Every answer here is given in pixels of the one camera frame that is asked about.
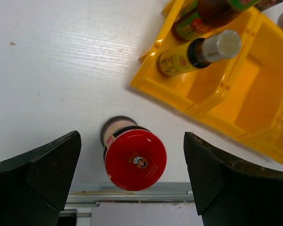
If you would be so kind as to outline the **small yellow-label oil bottle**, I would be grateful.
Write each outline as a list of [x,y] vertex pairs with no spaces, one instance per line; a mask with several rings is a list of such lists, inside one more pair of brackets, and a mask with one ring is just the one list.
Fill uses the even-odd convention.
[[177,76],[232,59],[240,49],[239,34],[234,30],[224,30],[163,51],[157,59],[157,66],[164,75]]

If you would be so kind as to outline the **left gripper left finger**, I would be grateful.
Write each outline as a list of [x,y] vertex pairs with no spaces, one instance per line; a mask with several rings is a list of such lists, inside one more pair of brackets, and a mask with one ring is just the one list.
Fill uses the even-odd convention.
[[54,226],[81,151],[78,131],[0,162],[0,226]]

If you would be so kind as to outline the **front red-lid sauce jar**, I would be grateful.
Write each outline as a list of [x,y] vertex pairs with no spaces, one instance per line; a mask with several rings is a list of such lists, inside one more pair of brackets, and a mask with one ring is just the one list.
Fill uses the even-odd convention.
[[167,162],[166,149],[150,130],[127,116],[108,119],[100,131],[109,179],[121,189],[140,191],[154,185]]

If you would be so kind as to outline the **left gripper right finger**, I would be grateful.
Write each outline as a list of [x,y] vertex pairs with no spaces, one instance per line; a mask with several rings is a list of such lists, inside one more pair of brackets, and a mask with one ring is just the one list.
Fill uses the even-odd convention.
[[186,132],[183,149],[198,215],[206,226],[283,226],[283,172]]

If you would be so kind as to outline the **yellow-cap green-label sauce bottle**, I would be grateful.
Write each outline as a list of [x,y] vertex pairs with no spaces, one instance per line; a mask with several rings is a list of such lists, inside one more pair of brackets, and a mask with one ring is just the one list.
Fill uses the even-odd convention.
[[211,30],[223,27],[259,0],[195,0],[185,6],[174,23],[173,34],[191,41]]

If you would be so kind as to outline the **aluminium table rail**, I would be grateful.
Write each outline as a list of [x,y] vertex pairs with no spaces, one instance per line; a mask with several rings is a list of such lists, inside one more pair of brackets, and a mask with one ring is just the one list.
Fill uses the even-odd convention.
[[190,203],[194,201],[188,182],[157,182],[141,191],[126,191],[112,182],[81,181],[71,186],[58,226],[89,226],[92,209],[102,203]]

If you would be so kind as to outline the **yellow three-compartment bin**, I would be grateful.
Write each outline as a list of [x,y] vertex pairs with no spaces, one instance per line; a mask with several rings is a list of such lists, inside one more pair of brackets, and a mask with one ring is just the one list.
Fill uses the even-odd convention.
[[283,164],[283,30],[252,7],[226,26],[241,37],[238,56],[167,77],[157,58],[181,44],[171,27],[187,3],[165,5],[165,22],[131,86]]

